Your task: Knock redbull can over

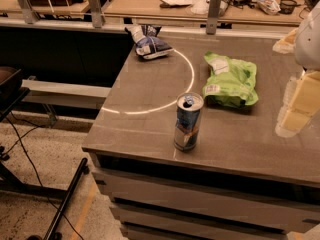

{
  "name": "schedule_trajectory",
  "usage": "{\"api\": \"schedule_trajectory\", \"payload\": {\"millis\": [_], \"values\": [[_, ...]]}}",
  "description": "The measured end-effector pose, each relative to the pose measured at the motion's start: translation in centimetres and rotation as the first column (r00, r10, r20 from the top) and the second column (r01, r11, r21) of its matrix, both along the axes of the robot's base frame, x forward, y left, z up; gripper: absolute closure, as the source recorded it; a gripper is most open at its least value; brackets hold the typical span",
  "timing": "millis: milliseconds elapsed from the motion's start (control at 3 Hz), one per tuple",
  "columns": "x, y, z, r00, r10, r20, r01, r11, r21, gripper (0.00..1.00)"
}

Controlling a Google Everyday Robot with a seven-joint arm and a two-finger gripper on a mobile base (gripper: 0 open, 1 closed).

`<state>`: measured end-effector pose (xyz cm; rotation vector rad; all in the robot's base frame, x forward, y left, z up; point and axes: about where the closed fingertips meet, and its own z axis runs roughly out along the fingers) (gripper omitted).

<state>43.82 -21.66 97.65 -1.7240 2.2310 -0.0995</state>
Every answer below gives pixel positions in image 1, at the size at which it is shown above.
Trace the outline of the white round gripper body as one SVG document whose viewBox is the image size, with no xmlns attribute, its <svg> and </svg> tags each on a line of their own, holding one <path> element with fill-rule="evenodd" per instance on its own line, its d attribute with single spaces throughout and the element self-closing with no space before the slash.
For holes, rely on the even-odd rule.
<svg viewBox="0 0 320 240">
<path fill-rule="evenodd" d="M 295 38 L 297 63 L 307 70 L 320 70 L 320 2 L 301 22 Z"/>
</svg>

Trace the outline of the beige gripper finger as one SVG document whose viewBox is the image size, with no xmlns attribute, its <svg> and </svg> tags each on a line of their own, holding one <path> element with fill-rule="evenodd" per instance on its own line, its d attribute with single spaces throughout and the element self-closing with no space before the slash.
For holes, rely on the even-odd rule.
<svg viewBox="0 0 320 240">
<path fill-rule="evenodd" d="M 291 30 L 283 38 L 281 38 L 274 44 L 273 50 L 281 54 L 293 53 L 295 47 L 296 34 L 297 29 Z"/>
<path fill-rule="evenodd" d="M 283 105 L 279 111 L 275 132 L 280 137 L 298 134 L 320 110 L 320 71 L 307 71 L 287 83 Z"/>
</svg>

